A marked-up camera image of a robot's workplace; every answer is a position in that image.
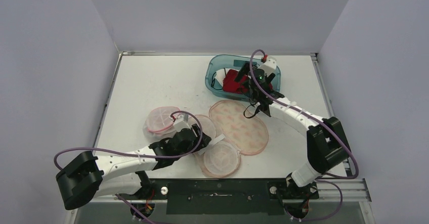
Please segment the red bra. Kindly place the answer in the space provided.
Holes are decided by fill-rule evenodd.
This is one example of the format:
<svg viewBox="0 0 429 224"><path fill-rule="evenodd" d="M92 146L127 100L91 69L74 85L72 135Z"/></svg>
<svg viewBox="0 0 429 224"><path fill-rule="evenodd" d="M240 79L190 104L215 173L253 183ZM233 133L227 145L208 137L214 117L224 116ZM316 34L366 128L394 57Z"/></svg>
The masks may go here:
<svg viewBox="0 0 429 224"><path fill-rule="evenodd" d="M237 73L238 73L237 70L234 70L234 69L228 70L225 78L223 79L223 86L222 86L223 91L228 93L240 94L240 95L245 94L249 91L249 89L245 85L248 80L248 77L243 77L243 79L240 82L235 82L234 79Z"/></svg>

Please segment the floral mesh laundry bag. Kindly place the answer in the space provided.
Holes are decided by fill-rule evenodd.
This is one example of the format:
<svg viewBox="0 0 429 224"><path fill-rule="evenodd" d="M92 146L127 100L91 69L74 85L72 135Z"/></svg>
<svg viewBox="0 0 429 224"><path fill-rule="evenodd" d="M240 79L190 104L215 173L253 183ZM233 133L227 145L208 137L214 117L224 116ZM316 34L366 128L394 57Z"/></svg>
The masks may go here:
<svg viewBox="0 0 429 224"><path fill-rule="evenodd" d="M203 133L211 138L207 147L194 154L205 176L231 176L240 167L241 156L257 155L266 148L266 125L257 117L246 118L246 112L241 103L222 100L210 107L208 115L195 115Z"/></svg>

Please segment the teal plastic bin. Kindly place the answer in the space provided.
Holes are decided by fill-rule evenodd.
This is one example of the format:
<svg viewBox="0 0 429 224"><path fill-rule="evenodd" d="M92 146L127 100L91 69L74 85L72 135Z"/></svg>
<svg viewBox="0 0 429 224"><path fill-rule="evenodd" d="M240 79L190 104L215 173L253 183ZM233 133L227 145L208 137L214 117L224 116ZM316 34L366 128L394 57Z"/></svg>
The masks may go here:
<svg viewBox="0 0 429 224"><path fill-rule="evenodd" d="M281 71L276 59L268 55L252 62L248 57L217 55L209 62L205 86L217 97L255 103L260 90L252 80L250 65L267 93L276 99L284 97L280 92Z"/></svg>

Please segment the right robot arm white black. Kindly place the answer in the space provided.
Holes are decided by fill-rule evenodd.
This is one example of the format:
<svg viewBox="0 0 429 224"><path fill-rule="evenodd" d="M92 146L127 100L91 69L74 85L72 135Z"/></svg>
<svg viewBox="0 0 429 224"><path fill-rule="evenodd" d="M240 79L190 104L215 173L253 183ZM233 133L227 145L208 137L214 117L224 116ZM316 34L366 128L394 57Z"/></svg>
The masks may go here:
<svg viewBox="0 0 429 224"><path fill-rule="evenodd" d="M309 184L345 161L349 157L350 147L337 118L323 118L309 113L271 88L276 68L268 64L265 62L257 66L245 61L235 81L255 106L255 113L262 112L279 119L306 138L306 162L286 177L287 194L299 198Z"/></svg>

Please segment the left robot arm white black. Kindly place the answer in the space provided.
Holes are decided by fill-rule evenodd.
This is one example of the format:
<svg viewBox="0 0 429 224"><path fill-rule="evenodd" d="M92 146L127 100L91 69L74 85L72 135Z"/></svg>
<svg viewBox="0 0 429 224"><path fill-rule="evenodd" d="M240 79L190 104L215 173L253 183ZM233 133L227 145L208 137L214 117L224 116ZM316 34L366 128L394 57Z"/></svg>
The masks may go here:
<svg viewBox="0 0 429 224"><path fill-rule="evenodd" d="M65 167L54 164L59 172L56 181L66 210L80 208L94 197L129 194L138 199L150 195L147 171L173 165L184 156L206 148L211 141L196 124L146 147L130 153L100 149L105 156L93 153L95 148L80 148L78 154Z"/></svg>

